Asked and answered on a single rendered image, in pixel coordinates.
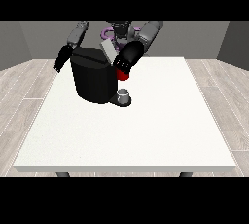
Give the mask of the red pod holder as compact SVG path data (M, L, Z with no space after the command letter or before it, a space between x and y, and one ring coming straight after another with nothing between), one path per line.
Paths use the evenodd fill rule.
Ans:
M128 74L125 74L123 71L119 69L116 70L116 74L117 74L117 79L120 81L125 81L129 78Z

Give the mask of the pale grey machine lid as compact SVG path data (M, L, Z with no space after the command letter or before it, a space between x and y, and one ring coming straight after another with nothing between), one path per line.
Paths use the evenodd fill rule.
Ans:
M113 43L110 39L106 39L100 43L100 48L106 55L109 63L112 64L117 56L117 52L113 46Z

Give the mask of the small grey cup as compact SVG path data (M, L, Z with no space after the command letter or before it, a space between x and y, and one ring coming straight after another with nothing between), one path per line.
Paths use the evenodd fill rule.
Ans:
M129 92L127 89L119 89L117 91L118 102L120 104L126 104L129 101Z

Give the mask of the black coffee machine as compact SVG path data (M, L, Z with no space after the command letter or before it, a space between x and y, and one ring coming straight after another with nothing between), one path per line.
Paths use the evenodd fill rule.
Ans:
M131 104L130 96L124 103L118 101L116 70L101 49L78 47L72 52L70 62L79 97L91 103L113 103L120 107Z

